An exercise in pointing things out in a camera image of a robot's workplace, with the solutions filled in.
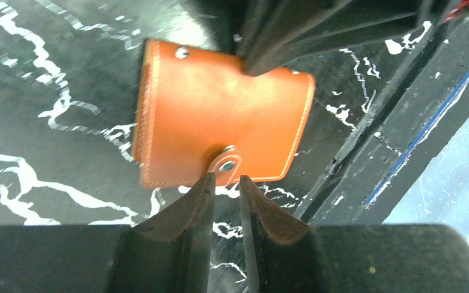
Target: metal rivet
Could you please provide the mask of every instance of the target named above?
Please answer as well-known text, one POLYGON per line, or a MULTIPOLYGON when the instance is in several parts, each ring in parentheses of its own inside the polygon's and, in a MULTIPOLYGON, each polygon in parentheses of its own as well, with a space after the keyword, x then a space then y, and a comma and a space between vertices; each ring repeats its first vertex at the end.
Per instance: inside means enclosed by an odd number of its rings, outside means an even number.
POLYGON ((228 151, 236 151, 235 146, 234 145, 228 145, 224 148, 224 150, 222 152, 227 153, 228 151))
POLYGON ((236 162, 235 161, 228 161, 228 162, 225 162, 223 163, 219 170, 220 172, 228 172, 228 171, 231 171, 232 169, 234 169, 236 167, 236 162))
POLYGON ((189 50, 186 47, 179 47, 175 50, 175 57, 185 59, 189 57, 189 50))

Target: white paint splatter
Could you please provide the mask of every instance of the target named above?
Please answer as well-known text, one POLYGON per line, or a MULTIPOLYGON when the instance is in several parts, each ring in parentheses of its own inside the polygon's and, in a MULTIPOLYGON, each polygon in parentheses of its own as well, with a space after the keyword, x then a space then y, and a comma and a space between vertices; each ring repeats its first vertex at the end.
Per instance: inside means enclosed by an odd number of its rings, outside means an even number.
POLYGON ((335 200, 335 202, 333 203, 333 205, 334 205, 334 206, 338 205, 338 204, 341 202, 341 200, 343 200, 343 199, 344 199, 344 196, 342 196, 342 195, 339 196, 339 197, 337 198, 337 200, 335 200))
POLYGON ((429 32, 432 24, 430 21, 424 21, 423 23, 423 32, 417 38, 410 40, 412 34, 407 34, 403 37, 401 43, 397 43, 393 40, 385 40, 385 45, 387 46, 387 50, 391 55, 398 55, 402 53, 404 49, 413 50, 415 48, 415 44, 419 43, 423 37, 429 32))
POLYGON ((236 281, 235 283, 241 283, 243 281, 245 281, 245 279, 247 279, 247 275, 244 273, 244 271, 242 269, 240 269, 239 266, 237 266, 235 263, 233 262, 223 262, 221 264, 217 264, 217 265, 214 265, 214 264, 209 264, 209 269, 218 269, 219 267, 232 267, 234 268, 237 272, 240 273, 240 275, 242 275, 243 279, 241 280, 238 280, 236 281))
POLYGON ((330 105, 326 105, 326 110, 335 115, 335 118, 339 119, 344 125, 351 127, 352 130, 355 130, 356 127, 353 123, 349 123, 346 121, 349 117, 349 109, 345 109, 339 112, 339 110, 344 109, 346 107, 345 104, 340 105, 339 107, 333 107, 330 105))
POLYGON ((364 61, 364 64, 368 67, 368 75, 374 76, 378 79, 380 79, 380 72, 377 70, 377 65, 371 63, 367 57, 364 57, 362 59, 364 61))
POLYGON ((310 154, 311 151, 312 151, 311 149, 308 150, 308 151, 300 151, 300 152, 298 152, 298 153, 295 153, 295 154, 294 154, 294 157, 299 156, 299 154, 310 154))
POLYGON ((53 79, 53 77, 52 77, 51 75, 49 75, 49 74, 43 74, 43 75, 41 75, 41 76, 35 78, 36 81, 41 82, 41 83, 43 83, 43 84, 45 84, 45 85, 50 84, 51 81, 52 81, 52 79, 53 79))
POLYGON ((91 26, 84 25, 81 23, 81 21, 76 18, 74 15, 72 15, 68 10, 61 8, 60 6, 56 5, 55 3, 51 2, 50 0, 35 0, 36 3, 39 3, 42 5, 45 9, 48 9, 52 13, 55 13, 56 15, 62 16, 68 23, 71 24, 73 29, 77 31, 82 31, 82 32, 88 32, 92 31, 94 29, 99 29, 103 33, 101 34, 102 38, 111 38, 114 40, 121 40, 125 43, 125 49, 126 50, 132 50, 141 45, 141 42, 136 45, 132 45, 132 38, 129 35, 122 35, 118 34, 119 30, 110 27, 108 24, 103 24, 103 23, 96 23, 91 26))
POLYGON ((4 56, 1 59, 1 64, 3 64, 4 66, 8 66, 9 68, 12 68, 15 65, 17 65, 17 61, 18 61, 17 59, 10 59, 8 58, 8 56, 4 56))
MULTIPOLYGON (((231 188, 227 188, 225 186, 217 186, 215 188, 215 194, 216 195, 227 195, 230 198, 239 198, 240 197, 240 191, 236 190, 237 187, 238 187, 238 183, 231 186, 231 188)), ((186 187, 186 186, 179 186, 177 188, 177 190, 181 194, 186 194, 190 189, 191 189, 191 187, 186 187)))
MULTIPOLYGON (((66 20, 71 19, 72 15, 68 14, 66 10, 63 10, 59 6, 53 4, 49 0, 36 0, 37 3, 43 5, 49 11, 52 11, 56 14, 64 14, 66 15, 66 20)), ((15 22, 13 21, 14 18, 18 16, 17 11, 9 6, 8 4, 0 1, 0 12, 4 15, 0 17, 0 26, 8 32, 10 35, 19 35, 26 41, 30 42, 34 46, 34 54, 37 58, 33 61, 35 67, 45 70, 46 73, 39 76, 36 80, 43 83, 49 84, 50 82, 54 82, 58 88, 60 89, 59 98, 53 104, 53 109, 46 110, 40 113, 37 117, 38 118, 47 118, 48 119, 48 126, 51 129, 56 129, 60 131, 80 131, 86 134, 93 134, 96 136, 103 136, 108 141, 112 142, 121 152, 121 155, 129 162, 132 162, 134 158, 129 154, 129 148, 131 147, 131 143, 127 141, 127 138, 130 136, 131 128, 134 127, 135 124, 130 125, 117 125, 112 127, 111 129, 103 129, 103 130, 93 130, 89 129, 86 126, 66 126, 60 125, 56 122, 56 119, 61 116, 62 114, 66 113, 67 110, 71 106, 80 107, 86 110, 89 110, 92 114, 98 115, 100 114, 100 110, 93 104, 89 104, 83 101, 75 101, 72 100, 70 95, 69 89, 69 82, 65 80, 66 74, 62 72, 62 69, 58 67, 53 61, 49 60, 49 52, 44 48, 45 41, 39 36, 33 33, 32 31, 17 27, 15 22), (112 136, 111 133, 114 131, 120 132, 116 136, 112 136)), ((74 22, 71 23, 73 27, 80 27, 82 30, 89 30, 93 29, 87 26, 80 26, 80 22, 74 18, 74 22)))
POLYGON ((279 192, 280 194, 282 194, 282 195, 278 195, 277 197, 271 198, 271 200, 277 200, 278 198, 281 198, 283 196, 286 196, 287 198, 292 198, 293 200, 298 200, 298 198, 292 192, 288 192, 285 189, 280 188, 280 187, 270 189, 270 187, 264 183, 262 184, 260 189, 263 189, 263 194, 265 195, 267 195, 269 192, 279 192))
POLYGON ((239 34, 234 34, 233 41, 235 41, 236 43, 239 43, 242 41, 242 37, 239 34))
POLYGON ((289 208, 295 207, 296 204, 297 203, 285 203, 285 204, 281 205, 280 208, 289 209, 289 208))
POLYGON ((133 221, 133 217, 139 215, 137 212, 132 211, 128 207, 119 206, 110 201, 99 200, 89 194, 81 192, 74 187, 57 183, 39 180, 37 172, 29 165, 23 157, 8 156, 0 154, 0 162, 12 163, 10 167, 0 169, 1 173, 13 173, 16 174, 20 185, 20 192, 14 198, 9 197, 8 187, 0 183, 0 203, 6 206, 12 213, 25 219, 24 225, 60 225, 55 219, 43 218, 33 210, 31 207, 33 203, 26 203, 21 201, 23 195, 28 194, 35 188, 47 187, 50 189, 58 190, 64 194, 67 194, 76 204, 88 208, 111 208, 116 211, 125 213, 125 217, 116 220, 100 220, 90 223, 90 225, 97 224, 127 224, 134 226, 136 223, 133 221))
POLYGON ((150 215, 148 215, 148 218, 152 218, 161 210, 161 204, 157 199, 157 195, 159 192, 161 192, 160 188, 155 188, 154 190, 152 190, 152 195, 150 197, 150 215))
POLYGON ((31 74, 33 74, 33 72, 28 72, 28 73, 25 73, 21 76, 22 79, 26 79, 26 78, 29 78, 31 76, 31 74))
POLYGON ((385 148, 390 150, 390 151, 394 151, 398 156, 401 156, 402 155, 402 152, 393 148, 391 145, 389 145, 388 142, 384 142, 384 145, 385 145, 385 148))
POLYGON ((355 76, 357 77, 357 80, 361 84, 362 92, 364 93, 364 99, 366 99, 364 104, 362 104, 360 107, 362 108, 362 112, 368 113, 369 107, 371 107, 371 103, 375 99, 375 95, 376 95, 377 91, 373 90, 373 95, 371 97, 369 97, 368 89, 366 89, 366 79, 364 78, 364 74, 361 74, 361 73, 358 72, 358 66, 360 65, 360 60, 355 55, 355 52, 353 52, 349 49, 340 49, 339 51, 341 51, 343 53, 346 53, 346 54, 350 54, 353 61, 355 62, 355 67, 353 68, 353 72, 354 72, 355 76))
POLYGON ((244 234, 242 232, 242 226, 230 226, 228 223, 224 222, 214 222, 213 223, 213 232, 222 238, 242 238, 244 234))

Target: dark table surface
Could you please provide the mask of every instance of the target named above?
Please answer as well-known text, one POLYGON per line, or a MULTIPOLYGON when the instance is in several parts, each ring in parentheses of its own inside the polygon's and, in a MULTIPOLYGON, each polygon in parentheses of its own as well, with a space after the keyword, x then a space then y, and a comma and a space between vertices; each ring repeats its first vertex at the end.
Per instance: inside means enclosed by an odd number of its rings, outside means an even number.
MULTIPOLYGON (((230 52, 223 2, 1 0, 0 225, 135 225, 187 191, 139 186, 142 47, 158 38, 230 52)), ((261 184, 267 196, 294 212, 430 30, 290 64, 316 76, 316 98, 287 177, 261 184)), ((217 188, 213 292, 245 285, 236 188, 217 188)))

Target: leather wallet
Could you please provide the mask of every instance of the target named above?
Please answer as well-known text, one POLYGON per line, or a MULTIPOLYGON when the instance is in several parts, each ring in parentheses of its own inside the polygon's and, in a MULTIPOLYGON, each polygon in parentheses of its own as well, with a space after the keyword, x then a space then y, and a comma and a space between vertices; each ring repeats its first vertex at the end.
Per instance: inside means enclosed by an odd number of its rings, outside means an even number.
POLYGON ((312 75, 278 68, 258 77, 243 60, 174 43, 147 42, 133 156, 146 187, 218 186, 248 175, 282 179, 312 104, 312 75))

